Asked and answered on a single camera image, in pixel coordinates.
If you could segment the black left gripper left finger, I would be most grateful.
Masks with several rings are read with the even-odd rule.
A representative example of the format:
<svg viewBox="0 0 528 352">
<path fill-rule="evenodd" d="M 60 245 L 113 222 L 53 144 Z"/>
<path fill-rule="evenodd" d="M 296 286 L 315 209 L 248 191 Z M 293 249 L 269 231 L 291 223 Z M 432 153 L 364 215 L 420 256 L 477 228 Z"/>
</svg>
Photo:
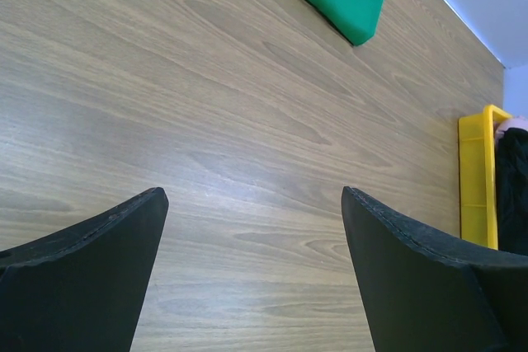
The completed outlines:
<svg viewBox="0 0 528 352">
<path fill-rule="evenodd" d="M 157 187 L 1 253 L 3 351 L 128 351 L 168 211 Z"/>
</svg>

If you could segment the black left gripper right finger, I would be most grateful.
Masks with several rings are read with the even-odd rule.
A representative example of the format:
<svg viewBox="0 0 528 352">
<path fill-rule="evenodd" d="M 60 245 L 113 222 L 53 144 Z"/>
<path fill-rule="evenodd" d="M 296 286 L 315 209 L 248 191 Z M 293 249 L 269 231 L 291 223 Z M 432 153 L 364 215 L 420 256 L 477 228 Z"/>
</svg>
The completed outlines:
<svg viewBox="0 0 528 352">
<path fill-rule="evenodd" d="M 348 249 L 378 351 L 524 351 L 527 259 L 342 192 Z"/>
</svg>

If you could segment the black t shirt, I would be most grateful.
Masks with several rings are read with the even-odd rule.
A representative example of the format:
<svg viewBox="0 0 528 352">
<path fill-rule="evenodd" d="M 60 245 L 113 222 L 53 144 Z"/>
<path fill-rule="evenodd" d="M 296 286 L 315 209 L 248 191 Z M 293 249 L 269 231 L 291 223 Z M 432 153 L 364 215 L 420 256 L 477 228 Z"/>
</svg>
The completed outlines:
<svg viewBox="0 0 528 352">
<path fill-rule="evenodd" d="M 527 255 L 527 131 L 508 129 L 496 149 L 498 249 Z"/>
</svg>

